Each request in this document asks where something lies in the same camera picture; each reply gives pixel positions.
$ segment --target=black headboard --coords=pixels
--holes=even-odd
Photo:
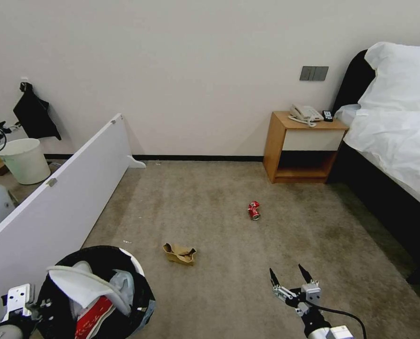
[[[367,87],[375,78],[375,71],[364,59],[366,52],[367,50],[359,52],[351,60],[350,65],[348,65],[342,84],[338,90],[336,101],[332,107],[332,115],[344,105],[357,104],[362,94],[364,94]]]

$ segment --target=white bedsheet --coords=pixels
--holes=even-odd
[[[334,117],[336,119],[339,119],[341,122],[343,122],[347,126],[351,126],[351,123],[353,122],[356,111],[361,108],[361,105],[354,104],[354,105],[346,105],[340,107],[340,109],[334,114]]]
[[[344,141],[420,202],[420,112],[359,110]]]

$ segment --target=white telephone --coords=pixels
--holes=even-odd
[[[313,121],[323,121],[323,116],[311,106],[291,105],[291,115],[289,119],[315,127],[317,124]]]

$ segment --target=wall switch panel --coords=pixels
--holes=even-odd
[[[303,66],[299,79],[301,81],[324,81],[328,69],[328,66]]]

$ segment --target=crumpled paper bag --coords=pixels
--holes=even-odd
[[[183,247],[166,242],[163,249],[169,261],[175,261],[184,265],[194,265],[194,253],[197,251],[193,247]]]

